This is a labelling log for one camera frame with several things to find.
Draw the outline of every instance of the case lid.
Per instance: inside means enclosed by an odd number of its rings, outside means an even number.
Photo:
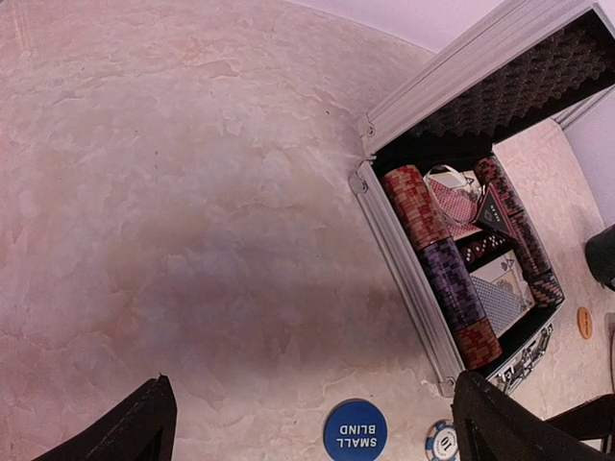
[[[615,38],[590,11],[378,150],[377,163],[395,167],[394,153],[408,150],[419,162],[417,152],[433,162],[432,154],[443,150],[443,161],[471,161],[477,151],[488,152],[492,144],[614,84]]]

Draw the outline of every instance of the white marble surface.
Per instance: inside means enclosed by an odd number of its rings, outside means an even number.
[[[273,0],[0,3],[0,458],[164,373],[176,460],[325,460],[348,398],[388,420],[381,459],[422,459],[450,402],[346,180],[356,120],[429,57]],[[612,297],[572,152],[533,134],[500,152],[570,300],[518,394],[543,416],[608,389]]]

